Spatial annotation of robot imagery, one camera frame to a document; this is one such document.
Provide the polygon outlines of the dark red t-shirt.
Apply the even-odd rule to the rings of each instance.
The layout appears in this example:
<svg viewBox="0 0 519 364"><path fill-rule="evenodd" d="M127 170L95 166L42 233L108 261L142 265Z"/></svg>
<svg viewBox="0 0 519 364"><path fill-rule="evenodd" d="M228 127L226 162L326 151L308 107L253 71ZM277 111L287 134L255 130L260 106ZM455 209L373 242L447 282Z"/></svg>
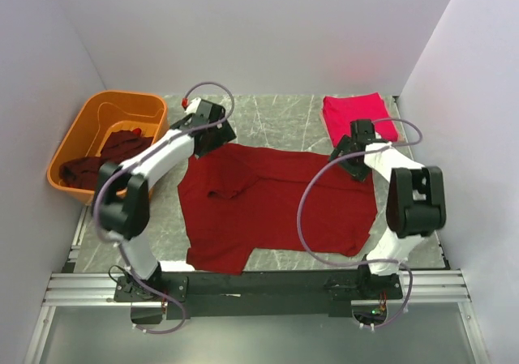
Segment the dark red t-shirt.
<svg viewBox="0 0 519 364"><path fill-rule="evenodd" d="M228 143L190 157L178 197L198 270L239 274L255 249L302 251L297 210L311 179L328 162L312 152ZM373 181L358 182L339 165L303 201L302 229L314 252L355 256L377 215Z"/></svg>

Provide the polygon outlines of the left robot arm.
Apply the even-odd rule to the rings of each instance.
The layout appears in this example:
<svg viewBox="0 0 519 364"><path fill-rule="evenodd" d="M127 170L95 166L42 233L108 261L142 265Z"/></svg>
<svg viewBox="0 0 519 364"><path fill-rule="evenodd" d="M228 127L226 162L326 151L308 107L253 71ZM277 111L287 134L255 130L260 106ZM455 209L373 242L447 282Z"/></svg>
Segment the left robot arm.
<svg viewBox="0 0 519 364"><path fill-rule="evenodd" d="M185 115L141 153L120 164L104 163L98 174L92 217L102 242L113 243L145 301L162 290L161 264L144 231L150 220L149 192L171 169L200 158L236 138L222 105L196 98L183 101Z"/></svg>

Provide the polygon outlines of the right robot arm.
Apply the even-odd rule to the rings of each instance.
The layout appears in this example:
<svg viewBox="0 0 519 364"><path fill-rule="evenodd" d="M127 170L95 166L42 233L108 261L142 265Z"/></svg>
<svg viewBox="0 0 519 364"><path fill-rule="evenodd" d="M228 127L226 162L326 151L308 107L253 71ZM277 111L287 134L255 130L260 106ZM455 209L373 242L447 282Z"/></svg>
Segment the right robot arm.
<svg viewBox="0 0 519 364"><path fill-rule="evenodd" d="M348 158L341 167L358 182L377 173L388 182L385 204L386 229L366 264L358 267L356 289L374 298L397 282L397 273L410 252L434 231L444 227L447 214L444 176L437 166L425 166L402 153L392 142L379 137L375 123L359 119L350 123L329 157Z"/></svg>

